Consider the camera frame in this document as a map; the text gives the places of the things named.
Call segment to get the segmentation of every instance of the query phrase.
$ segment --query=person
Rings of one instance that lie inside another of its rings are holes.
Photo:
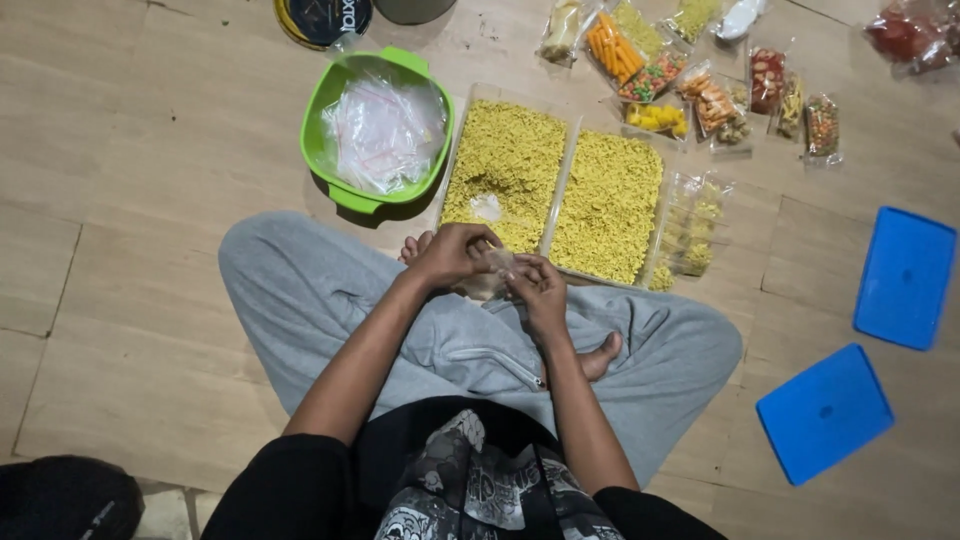
[[[715,310],[567,287],[546,259],[513,298],[486,226],[408,238],[399,260],[295,212],[227,233],[221,272],[282,405],[204,531],[219,538],[722,538],[641,486],[741,354]]]

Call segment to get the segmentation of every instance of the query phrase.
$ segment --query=gray sweatpants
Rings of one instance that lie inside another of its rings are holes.
[[[230,229],[220,271],[288,413],[403,268],[295,212],[262,213]],[[592,351],[611,331],[624,337],[593,391],[645,486],[726,383],[740,359],[740,334],[714,309],[671,294],[571,286],[567,301],[577,351]],[[502,300],[480,307],[456,294],[430,298],[372,417],[434,396],[484,397],[556,433],[550,394],[535,383],[541,359],[524,318],[522,306]]]

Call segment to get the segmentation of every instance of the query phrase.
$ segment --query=bowl handle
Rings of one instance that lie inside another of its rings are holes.
[[[378,209],[382,204],[377,201],[367,199],[366,197],[354,195],[353,193],[345,191],[334,184],[327,185],[330,187],[330,200],[346,209],[351,209],[360,213],[373,213],[373,211]]]
[[[384,47],[383,50],[380,51],[380,56],[386,60],[398,63],[415,73],[420,73],[424,77],[430,76],[426,60],[409,51],[397,49],[396,47]]]

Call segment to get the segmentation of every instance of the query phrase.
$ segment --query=zipper pocket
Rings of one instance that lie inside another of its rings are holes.
[[[530,389],[534,390],[535,392],[546,387],[546,385],[543,383],[543,379],[531,374],[525,367],[523,367],[513,358],[510,358],[507,354],[490,347],[474,347],[472,349],[463,349],[461,351],[449,353],[446,357],[450,360],[463,360],[466,358],[473,358],[478,355],[492,356],[497,363],[502,365],[514,377],[522,380],[524,384],[529,386]]]

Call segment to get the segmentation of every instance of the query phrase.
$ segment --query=hand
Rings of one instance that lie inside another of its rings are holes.
[[[527,305],[534,338],[541,345],[552,338],[569,340],[566,328],[566,282],[545,257],[531,254],[514,256],[515,267],[504,274],[510,292]]]
[[[407,259],[409,269],[431,288],[450,287],[459,281],[491,271],[484,254],[503,242],[486,225],[444,223],[422,251]]]

